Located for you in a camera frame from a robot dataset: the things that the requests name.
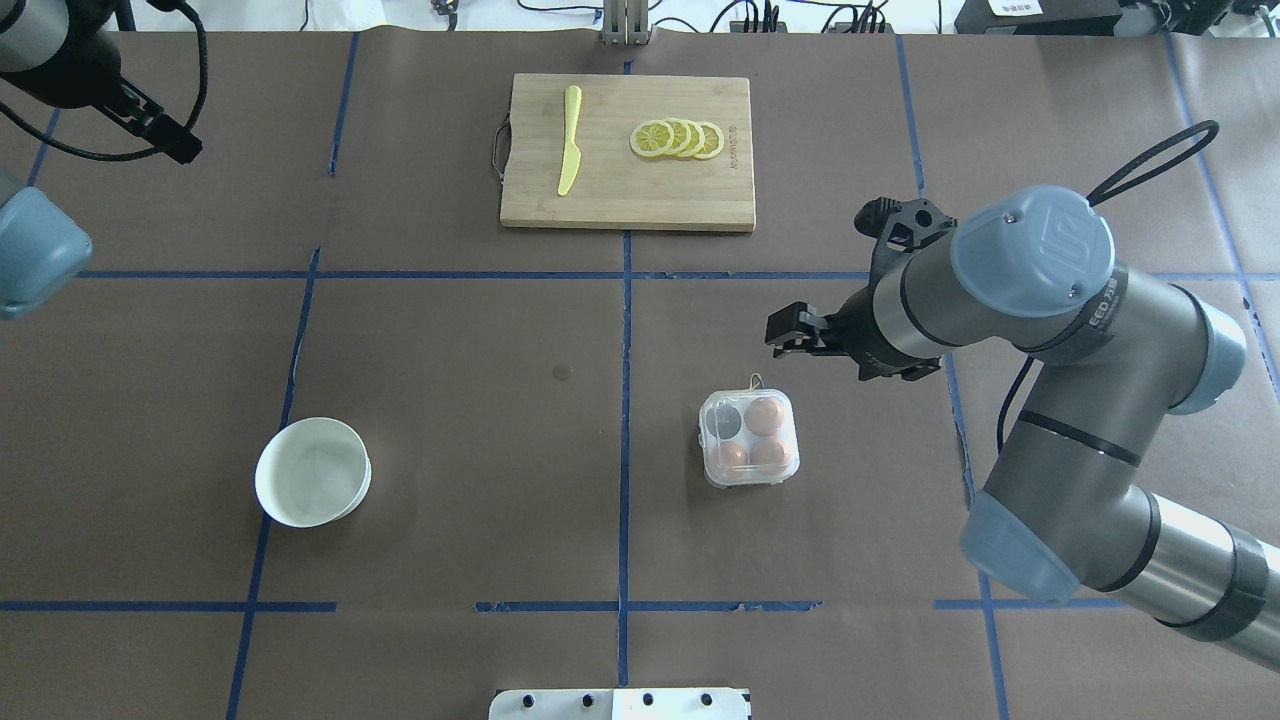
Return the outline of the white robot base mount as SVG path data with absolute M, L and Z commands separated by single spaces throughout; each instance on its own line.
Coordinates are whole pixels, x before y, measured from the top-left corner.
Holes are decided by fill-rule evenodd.
M 748 689 L 730 687 L 508 689 L 489 719 L 753 719 Z

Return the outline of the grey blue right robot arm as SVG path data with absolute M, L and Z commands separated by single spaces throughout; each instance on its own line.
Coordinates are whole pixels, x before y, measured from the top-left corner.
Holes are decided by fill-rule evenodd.
M 1042 603 L 1080 588 L 1276 670 L 1277 548 L 1140 488 L 1158 427 L 1213 406 L 1240 378 L 1242 327 L 1121 263 L 1097 208 L 1217 136 L 1202 120 L 1147 149 L 1089 193 L 1036 184 L 957 220 L 924 199 L 881 197 L 855 217 L 874 240 L 870 277 L 822 315 L 773 313 L 774 356 L 851 359 L 861 380 L 918 380 L 943 355 L 1000 338 L 1039 364 L 1018 416 L 997 420 L 997 459 L 969 506 L 970 564 Z

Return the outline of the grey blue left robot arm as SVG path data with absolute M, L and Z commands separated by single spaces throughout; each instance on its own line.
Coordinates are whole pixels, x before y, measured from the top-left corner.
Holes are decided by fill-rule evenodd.
M 52 110 L 92 109 L 145 142 L 131 152 L 95 152 L 52 137 L 51 128 L 28 122 L 8 104 L 3 117 L 33 138 L 41 152 L 55 150 L 102 164 L 166 156 L 191 164 L 204 150 L 195 127 L 209 96 L 209 37 L 202 17 L 188 1 L 152 1 L 193 27 L 198 85 L 186 120 L 123 73 L 120 50 L 105 26 L 124 12 L 123 1 L 5 1 L 1 5 L 3 82 Z M 1 311 L 3 320 L 31 314 L 68 286 L 88 265 L 93 241 L 44 191 L 35 178 L 3 173 Z

